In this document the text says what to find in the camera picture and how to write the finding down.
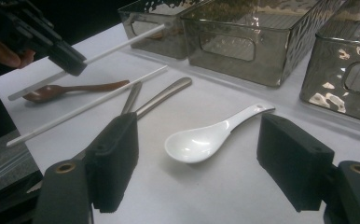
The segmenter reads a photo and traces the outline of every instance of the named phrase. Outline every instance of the white ceramic spoon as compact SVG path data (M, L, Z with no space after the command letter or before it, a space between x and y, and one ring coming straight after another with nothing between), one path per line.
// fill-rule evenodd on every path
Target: white ceramic spoon
M259 103L251 105L229 119L214 125L174 133L165 141L166 152L181 162L204 161L216 153L230 132L239 124L254 115L274 109L273 105Z

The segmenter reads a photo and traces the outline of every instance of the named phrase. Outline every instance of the transparent storage box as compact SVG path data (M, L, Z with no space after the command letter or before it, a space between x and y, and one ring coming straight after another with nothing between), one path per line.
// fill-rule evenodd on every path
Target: transparent storage box
M340 0L213 0L182 16L190 64L279 87Z
M347 1L316 34L300 99L360 119L360 0Z
M140 0L118 10L129 39L162 24L166 28L132 44L142 49L175 59L187 57L186 39L180 16L203 0Z

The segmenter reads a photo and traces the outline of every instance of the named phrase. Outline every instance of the white tabletop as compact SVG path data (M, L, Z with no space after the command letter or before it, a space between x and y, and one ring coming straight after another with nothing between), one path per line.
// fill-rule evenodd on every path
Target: white tabletop
M75 48L87 58L127 40L122 25L87 39ZM95 223L324 223L320 212L297 213L256 160L260 116L235 130L208 161L184 164L171 159L164 141L172 133L213 124L257 102L276 106L274 114L290 119L335 152L334 164L360 161L360 121L305 105L298 99L310 55L279 89L127 47L87 67L80 77L55 82L63 86L135 80L163 65L168 72L144 82L134 109L181 77L193 84L138 121L140 158L124 200L114 214L94 211ZM21 134L28 133L104 93L68 94L35 105L7 97L60 71L47 59L0 77L0 98ZM58 161L84 149L115 116L129 91L26 142L44 173Z

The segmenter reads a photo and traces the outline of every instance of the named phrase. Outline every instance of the dark background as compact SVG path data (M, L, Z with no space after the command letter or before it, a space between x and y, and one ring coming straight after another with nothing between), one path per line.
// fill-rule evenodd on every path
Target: dark background
M51 21L70 45L96 35L118 23L117 10L136 0L30 0ZM0 76L12 69L0 64ZM0 101L0 137L16 128Z

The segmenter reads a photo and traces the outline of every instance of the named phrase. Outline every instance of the spoon handle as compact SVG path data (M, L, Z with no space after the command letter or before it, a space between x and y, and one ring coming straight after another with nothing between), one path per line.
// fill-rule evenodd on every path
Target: spoon handle
M122 80L109 84L63 87L63 89L64 91L113 91L118 89L119 87L125 86L128 83L130 83L129 80Z
M174 95L178 91L182 90L183 88L191 85L192 79L190 77L182 77L175 81L172 85L167 87L165 90L158 93L154 98L150 101L142 105L139 109L137 109L136 115L137 118L140 119L144 116L148 111L152 110L154 107L162 103L164 100L168 99L170 96Z
M224 120L228 124L228 130L232 131L238 125L250 119L252 116L260 114L262 112L274 110L275 107L273 105L269 105L266 103L258 103L255 105L250 105L249 107L245 108L241 112L233 115L232 117Z

